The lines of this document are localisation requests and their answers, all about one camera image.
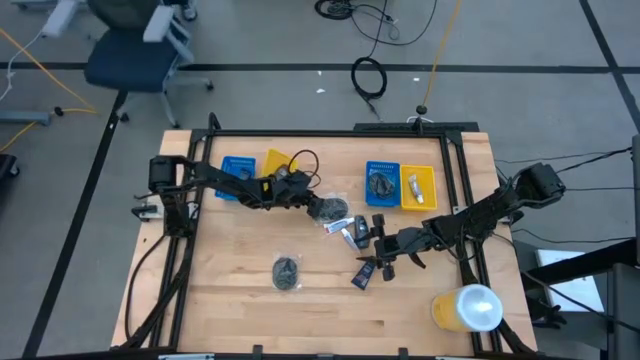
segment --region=yellow container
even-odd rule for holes
[[[260,177],[267,177],[276,172],[282,165],[289,165],[291,157],[287,154],[283,154],[276,149],[269,149],[267,151],[267,158],[262,165],[262,173]],[[298,168],[298,160],[294,160],[291,164],[291,171]]]
[[[409,185],[409,177],[416,175],[418,185],[422,191],[424,202],[418,203],[411,185]],[[400,197],[402,198],[402,209],[410,211],[429,211],[438,208],[438,197],[436,196],[436,178],[431,166],[420,165],[400,165]]]

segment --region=clear plastic lid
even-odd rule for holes
[[[472,331],[491,331],[502,321],[502,302],[484,285],[467,285],[458,293],[456,310]]]

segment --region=yellow cable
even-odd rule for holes
[[[16,140],[18,140],[18,138],[26,133],[29,129],[31,129],[31,127],[33,125],[36,124],[36,121],[32,121],[30,122],[27,126],[25,126],[24,128],[22,128],[22,130],[20,130],[17,134],[13,135],[13,137],[11,138],[11,140],[9,140],[8,143],[6,143],[1,149],[0,149],[0,153],[4,152],[5,150],[7,150],[9,147],[11,147],[11,145],[13,145],[14,142],[16,142]]]
[[[438,67],[438,61],[440,61],[440,55],[444,52],[444,48],[447,45],[447,39],[449,38],[449,34],[451,33],[451,29],[453,29],[453,23],[456,21],[456,17],[458,17],[458,13],[460,12],[460,4],[462,0],[456,1],[456,7],[453,10],[453,15],[451,15],[451,19],[449,19],[449,25],[447,25],[447,31],[445,31],[442,40],[440,41],[440,47],[438,48],[438,52],[436,53],[436,59],[433,61],[433,67],[431,68],[431,75],[429,75],[429,85],[427,85],[427,93],[424,95],[424,101],[422,105],[427,106],[427,101],[429,101],[429,95],[431,94],[431,87],[433,86],[433,82],[436,78],[436,68]]]
[[[47,76],[49,76],[49,78],[51,78],[53,82],[58,84],[58,86],[66,90],[69,94],[73,95],[76,99],[80,100],[80,102],[83,103],[86,107],[95,111],[95,108],[91,106],[91,104],[89,104],[88,101],[83,99],[82,96],[76,94],[73,90],[69,89],[65,84],[63,84],[60,80],[58,80],[58,78],[56,78],[52,73],[49,72],[49,70],[47,70],[47,68],[45,68],[42,64],[40,64],[40,62],[36,60],[36,58],[34,58],[33,55],[31,55],[31,53],[27,49],[22,47],[22,45],[20,45],[14,38],[12,38],[11,35],[7,34],[7,32],[4,31],[3,28],[0,28],[0,34],[4,35],[4,37],[6,37],[7,40],[9,40],[9,42],[11,42],[15,47],[17,47],[20,51],[22,51],[31,61],[33,61],[40,68],[40,70],[44,71],[44,73],[47,74]]]
[[[11,42],[15,47],[17,47],[20,50],[20,52],[24,53],[31,61],[33,61],[42,71],[44,71],[45,74],[47,74],[47,76],[49,76],[49,78],[51,78],[51,80],[53,80],[53,82],[58,84],[58,86],[66,90],[69,94],[73,95],[76,99],[80,100],[81,103],[83,103],[86,107],[88,107],[88,109],[76,109],[76,108],[62,109],[63,112],[84,112],[84,113],[90,113],[90,114],[98,114],[95,108],[91,106],[91,104],[89,104],[88,101],[83,99],[82,96],[73,92],[73,90],[69,89],[66,85],[62,83],[62,81],[58,80],[58,78],[56,78],[52,73],[49,72],[49,70],[47,70],[42,64],[40,64],[40,62],[36,60],[36,58],[34,58],[33,55],[31,55],[31,53],[27,49],[22,47],[22,45],[20,45],[14,38],[12,38],[11,35],[7,34],[7,32],[4,31],[3,28],[0,28],[0,34],[4,35],[4,37],[6,37],[7,40],[9,40],[9,42]],[[35,124],[36,122],[33,121],[27,124],[27,126],[25,126],[24,128],[22,128],[22,130],[20,130],[17,134],[15,134],[11,138],[11,140],[9,140],[8,143],[6,143],[2,148],[0,148],[0,153],[3,153],[5,152],[5,150],[10,148],[11,145],[13,145],[13,143],[16,142],[16,140],[18,140],[20,136],[22,136],[24,133],[29,131],[29,129],[31,129]]]

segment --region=clear plastic bag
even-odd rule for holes
[[[282,291],[299,290],[302,288],[300,282],[300,265],[302,256],[286,255],[276,253],[273,256],[272,284],[275,289]]]
[[[313,220],[316,224],[329,224],[344,218],[353,217],[347,193],[328,193],[319,196],[324,200],[320,214]]]

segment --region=black tape line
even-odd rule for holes
[[[38,315],[36,316],[33,327],[31,328],[29,339],[24,347],[24,351],[22,353],[23,358],[36,357],[38,349],[40,349],[44,332],[47,329],[51,313],[53,312],[58,294],[60,293],[60,288],[62,287],[62,282],[64,281],[67,269],[69,268],[71,256],[73,255],[76,243],[78,242],[78,237],[80,236],[84,219],[87,216],[87,211],[89,210],[89,204],[91,204],[91,198],[96,190],[96,185],[98,184],[98,179],[100,178],[100,173],[104,166],[104,161],[107,158],[113,134],[115,133],[118,125],[119,119],[116,115],[116,110],[124,104],[126,98],[127,92],[121,91],[118,93],[113,104],[113,109],[109,115],[107,126],[102,133],[102,139],[100,139],[100,145],[98,145],[98,151],[96,152],[93,164],[91,165],[87,182],[85,183],[82,194],[80,195],[80,201],[76,207],[76,212],[73,214],[71,226],[69,226],[69,232],[67,233],[64,245],[60,251],[58,262],[53,270],[53,275],[51,275],[51,280],[49,281],[49,286],[47,286],[47,291],[44,294],[42,304],[40,304]]]
[[[49,70],[84,70],[86,63],[44,62]],[[351,71],[353,64],[191,64],[180,68],[183,71]],[[0,69],[8,64],[0,62]],[[428,72],[431,64],[385,64],[388,72]],[[31,62],[14,62],[13,70],[38,70]],[[358,71],[377,71],[370,64],[361,64]],[[547,65],[438,65],[437,72],[443,73],[486,73],[486,74],[640,74],[640,66],[547,66]]]
[[[593,36],[596,38],[596,42],[598,43],[598,47],[600,47],[602,56],[604,56],[604,60],[612,70],[613,79],[616,82],[618,91],[620,91],[620,95],[627,107],[627,111],[629,111],[629,115],[631,116],[633,123],[636,125],[636,128],[640,131],[640,110],[638,110],[636,99],[631,93],[627,81],[624,79],[623,71],[618,67],[618,62],[613,56],[613,52],[607,43],[607,39],[604,37],[604,33],[598,24],[598,20],[591,9],[591,5],[589,5],[587,0],[580,0],[580,6],[582,7],[582,11],[584,11],[584,15],[587,17],[587,22],[591,27],[591,31],[593,31]]]

